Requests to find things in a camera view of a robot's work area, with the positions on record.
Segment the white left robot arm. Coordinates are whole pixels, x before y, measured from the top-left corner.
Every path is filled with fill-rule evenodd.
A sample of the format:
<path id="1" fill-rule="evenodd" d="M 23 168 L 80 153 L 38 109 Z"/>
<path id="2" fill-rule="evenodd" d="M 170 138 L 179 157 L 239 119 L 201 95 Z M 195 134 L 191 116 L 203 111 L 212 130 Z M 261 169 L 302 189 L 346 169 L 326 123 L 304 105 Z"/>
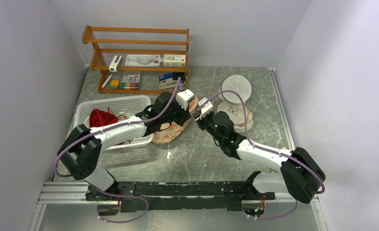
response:
<path id="1" fill-rule="evenodd" d="M 190 103 L 195 98 L 190 90 L 175 95 L 164 92 L 153 104 L 129 119 L 97 128 L 77 125 L 59 149 L 54 167 L 62 162 L 70 177 L 92 183 L 104 199 L 112 200 L 118 195 L 118 186 L 114 177 L 98 165 L 101 152 L 122 142 L 164 131 L 171 125 L 182 126 L 191 117 Z"/>

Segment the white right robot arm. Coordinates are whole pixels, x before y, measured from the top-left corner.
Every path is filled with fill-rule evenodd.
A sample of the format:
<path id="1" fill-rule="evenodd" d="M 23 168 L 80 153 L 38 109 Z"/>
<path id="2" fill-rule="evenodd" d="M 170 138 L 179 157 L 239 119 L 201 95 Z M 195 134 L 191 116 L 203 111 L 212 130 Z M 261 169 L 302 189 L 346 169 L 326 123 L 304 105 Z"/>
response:
<path id="1" fill-rule="evenodd" d="M 321 192 L 325 173 L 303 148 L 282 150 L 254 141 L 234 130 L 234 124 L 225 112 L 207 115 L 195 113 L 201 130 L 207 131 L 222 152 L 231 158 L 260 163 L 274 173 L 259 173 L 245 186 L 245 194 L 257 199 L 262 193 L 288 193 L 297 201 L 308 204 Z"/>

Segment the floral peach laundry bag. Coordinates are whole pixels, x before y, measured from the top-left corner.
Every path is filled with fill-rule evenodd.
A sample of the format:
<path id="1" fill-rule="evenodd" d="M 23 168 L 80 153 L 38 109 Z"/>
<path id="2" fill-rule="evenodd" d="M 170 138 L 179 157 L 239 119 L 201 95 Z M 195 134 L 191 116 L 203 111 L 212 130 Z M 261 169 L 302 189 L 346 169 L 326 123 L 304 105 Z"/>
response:
<path id="1" fill-rule="evenodd" d="M 189 104 L 189 113 L 190 116 L 192 116 L 193 111 L 195 110 L 195 107 L 197 106 L 197 103 L 199 102 L 199 99 L 197 96 L 190 102 Z M 152 143 L 155 144 L 166 144 L 172 142 L 174 139 L 176 139 L 188 126 L 189 122 L 191 121 L 192 117 L 190 117 L 188 120 L 186 120 L 182 126 L 176 124 L 175 122 L 164 123 L 161 125 L 161 131 L 157 131 L 153 134 Z"/>

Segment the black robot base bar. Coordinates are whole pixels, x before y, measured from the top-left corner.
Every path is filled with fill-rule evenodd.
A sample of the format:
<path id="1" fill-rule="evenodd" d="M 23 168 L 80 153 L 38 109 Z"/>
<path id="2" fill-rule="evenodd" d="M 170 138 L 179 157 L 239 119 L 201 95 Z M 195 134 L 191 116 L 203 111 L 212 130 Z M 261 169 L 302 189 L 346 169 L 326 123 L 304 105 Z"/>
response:
<path id="1" fill-rule="evenodd" d="M 242 211 L 243 202 L 274 200 L 273 192 L 260 193 L 249 181 L 150 182 L 120 181 L 112 191 L 123 197 L 104 195 L 88 187 L 87 201 L 120 202 L 121 212 L 181 209 L 226 209 Z"/>

